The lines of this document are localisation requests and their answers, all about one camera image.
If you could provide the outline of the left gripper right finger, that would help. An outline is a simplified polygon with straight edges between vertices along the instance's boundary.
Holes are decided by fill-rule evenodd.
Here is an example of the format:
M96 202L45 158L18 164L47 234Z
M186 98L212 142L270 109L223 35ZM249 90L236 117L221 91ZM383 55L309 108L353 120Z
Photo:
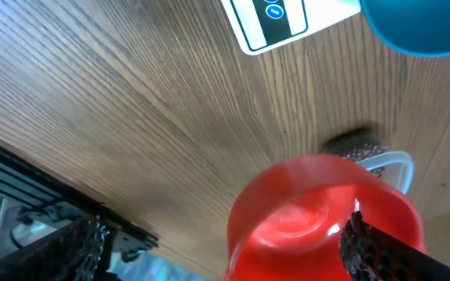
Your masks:
M340 256L355 281L450 281L450 267L365 222L360 212L342 230Z

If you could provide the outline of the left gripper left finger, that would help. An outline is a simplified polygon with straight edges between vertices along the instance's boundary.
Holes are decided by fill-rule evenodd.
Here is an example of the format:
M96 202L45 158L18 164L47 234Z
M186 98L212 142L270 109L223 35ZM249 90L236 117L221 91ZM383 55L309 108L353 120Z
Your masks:
M98 217L78 219L0 259L0 281L93 280L109 230Z

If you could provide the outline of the orange measuring scoop blue handle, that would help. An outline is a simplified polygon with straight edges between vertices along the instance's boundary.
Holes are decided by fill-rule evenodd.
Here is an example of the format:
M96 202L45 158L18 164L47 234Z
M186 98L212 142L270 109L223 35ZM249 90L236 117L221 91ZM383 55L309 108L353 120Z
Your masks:
M225 280L348 280L339 240L353 212L425 252L407 194L348 159L303 155L271 166L237 197L227 223Z

